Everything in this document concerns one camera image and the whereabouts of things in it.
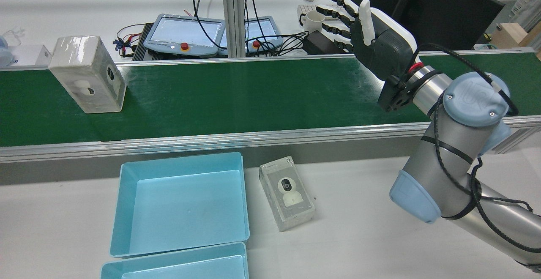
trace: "plastic packaging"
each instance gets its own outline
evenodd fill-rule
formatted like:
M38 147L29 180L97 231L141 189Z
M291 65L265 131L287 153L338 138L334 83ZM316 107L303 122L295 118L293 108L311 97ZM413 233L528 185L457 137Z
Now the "plastic packaging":
M259 180L280 231L309 221L315 207L291 156L259 167Z
M59 38L49 70L85 113L122 110L126 83L99 36Z

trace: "packaged camera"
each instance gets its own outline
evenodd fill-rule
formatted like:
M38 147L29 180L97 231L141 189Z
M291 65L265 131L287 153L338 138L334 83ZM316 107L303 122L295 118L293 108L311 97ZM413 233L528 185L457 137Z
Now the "packaged camera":
M314 204L291 156L261 165L259 180L280 231L305 223L314 216Z

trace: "ur logo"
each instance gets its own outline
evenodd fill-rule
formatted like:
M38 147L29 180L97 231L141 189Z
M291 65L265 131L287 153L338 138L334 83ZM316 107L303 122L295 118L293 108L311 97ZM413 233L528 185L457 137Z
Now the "ur logo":
M475 84L472 81L468 82L465 87L466 90L462 91L462 101L472 107L479 107L481 110L489 105L493 94L495 94L490 88Z

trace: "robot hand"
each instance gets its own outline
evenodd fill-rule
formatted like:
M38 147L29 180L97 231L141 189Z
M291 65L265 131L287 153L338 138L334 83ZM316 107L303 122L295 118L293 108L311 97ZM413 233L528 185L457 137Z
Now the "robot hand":
M316 10L342 21L347 29L325 22L322 28L349 38L350 44L336 40L334 43L353 52L360 63L385 81L377 103L386 112L409 104L416 87L412 90L413 82L408 84L407 80L411 79L408 72L420 62L417 56L413 58L417 50L413 35L379 9L371 8L369 0L363 0L358 6L351 0L333 1L344 7L345 12L334 11L326 5L318 5Z
M325 5L318 5L316 10L339 19L349 29L323 23L322 28L327 32L350 39L350 44L335 41L336 46L353 51L380 80L387 81L391 75L399 77L409 68L417 49L411 33L379 9L371 8L369 0L363 0L359 6L351 0L332 1L344 7L345 13Z

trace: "light blue bin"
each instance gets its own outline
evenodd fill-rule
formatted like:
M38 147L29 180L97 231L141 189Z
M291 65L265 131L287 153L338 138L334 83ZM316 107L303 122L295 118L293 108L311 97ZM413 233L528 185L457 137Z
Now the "light blue bin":
M109 262L101 279L248 279L242 242Z
M136 256L246 241L238 152L125 163L110 254Z

